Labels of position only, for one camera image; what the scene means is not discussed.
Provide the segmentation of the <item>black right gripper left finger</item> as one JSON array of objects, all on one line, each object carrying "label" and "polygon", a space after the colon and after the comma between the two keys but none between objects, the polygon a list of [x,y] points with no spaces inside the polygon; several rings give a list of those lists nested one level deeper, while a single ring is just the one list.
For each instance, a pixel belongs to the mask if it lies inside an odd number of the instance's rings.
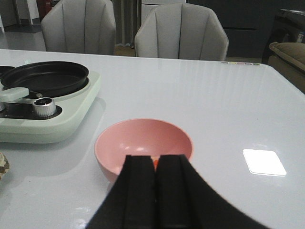
[{"label": "black right gripper left finger", "polygon": [[155,207],[155,172],[151,157],[128,155],[88,228],[154,229]]}]

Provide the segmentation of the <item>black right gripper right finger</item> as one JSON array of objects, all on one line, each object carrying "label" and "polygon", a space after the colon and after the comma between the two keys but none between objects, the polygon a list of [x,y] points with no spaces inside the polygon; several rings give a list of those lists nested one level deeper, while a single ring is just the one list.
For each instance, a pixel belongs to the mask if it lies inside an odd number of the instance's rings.
[{"label": "black right gripper right finger", "polygon": [[184,155],[163,155],[157,170],[161,229],[263,229],[214,191]]}]

